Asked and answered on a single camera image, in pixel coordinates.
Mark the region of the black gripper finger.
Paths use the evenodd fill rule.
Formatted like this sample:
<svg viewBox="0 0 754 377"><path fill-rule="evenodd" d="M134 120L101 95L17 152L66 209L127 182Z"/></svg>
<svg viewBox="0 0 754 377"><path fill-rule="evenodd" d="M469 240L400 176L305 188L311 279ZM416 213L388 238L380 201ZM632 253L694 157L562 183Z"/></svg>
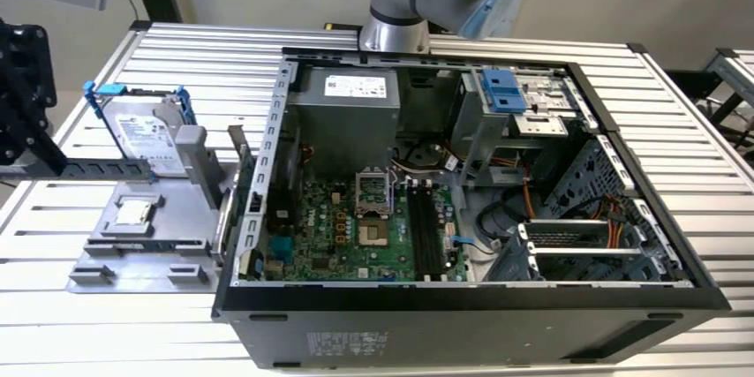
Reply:
<svg viewBox="0 0 754 377"><path fill-rule="evenodd" d="M67 158L51 137L58 104L46 30L2 24L2 176L58 177Z"/></svg>

